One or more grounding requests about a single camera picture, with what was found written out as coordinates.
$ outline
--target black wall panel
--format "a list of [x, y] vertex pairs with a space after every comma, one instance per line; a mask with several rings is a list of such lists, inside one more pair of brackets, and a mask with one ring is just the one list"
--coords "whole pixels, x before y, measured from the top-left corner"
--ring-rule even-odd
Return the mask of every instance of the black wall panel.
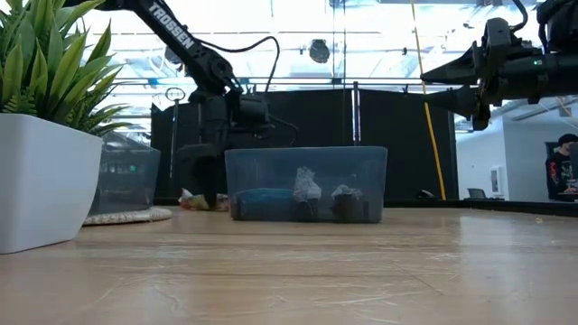
[[[453, 117], [431, 107], [447, 199], [458, 199]], [[388, 149], [386, 200], [414, 200], [419, 190], [441, 197], [421, 95], [359, 91], [361, 144]]]
[[[267, 94], [270, 114], [299, 127], [294, 146], [341, 146], [352, 145], [351, 91], [308, 90], [276, 91]], [[197, 191], [196, 185], [184, 171], [176, 171], [178, 182], [171, 188], [169, 170], [171, 160], [171, 134], [173, 107], [164, 111], [153, 108], [151, 146], [161, 151], [161, 163], [157, 181], [157, 198], [176, 198], [180, 187]], [[276, 130], [266, 140], [250, 135], [233, 135], [232, 148], [268, 148], [287, 146], [294, 131], [275, 123]], [[185, 145], [199, 142], [198, 110], [196, 103], [180, 104], [177, 124], [177, 150]]]

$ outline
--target woven mat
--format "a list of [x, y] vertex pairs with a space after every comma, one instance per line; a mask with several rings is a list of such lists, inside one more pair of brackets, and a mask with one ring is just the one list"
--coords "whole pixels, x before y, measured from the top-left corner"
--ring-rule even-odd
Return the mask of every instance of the woven mat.
[[101, 214], [89, 216], [83, 226], [117, 225], [132, 222], [152, 222], [170, 218], [172, 212], [168, 209], [150, 208], [144, 211]]

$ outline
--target table surface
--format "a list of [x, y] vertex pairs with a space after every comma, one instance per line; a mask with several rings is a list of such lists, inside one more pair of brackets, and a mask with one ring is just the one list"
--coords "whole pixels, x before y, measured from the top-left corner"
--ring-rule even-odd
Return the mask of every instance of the table surface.
[[380, 225], [85, 227], [0, 256], [0, 324], [576, 324], [578, 219], [387, 209]]

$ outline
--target white wall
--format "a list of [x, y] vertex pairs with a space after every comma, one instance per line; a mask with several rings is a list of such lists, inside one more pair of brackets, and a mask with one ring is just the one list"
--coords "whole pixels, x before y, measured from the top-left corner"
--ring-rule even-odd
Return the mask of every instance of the white wall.
[[545, 143], [557, 142], [566, 133], [578, 134], [578, 129], [561, 120], [543, 124], [504, 123], [510, 200], [548, 200]]
[[491, 193], [490, 170], [502, 168], [502, 193], [508, 200], [508, 167], [502, 119], [497, 118], [482, 132], [456, 135], [456, 154], [458, 161], [458, 187], [460, 199], [470, 197], [468, 189], [483, 189], [488, 197]]

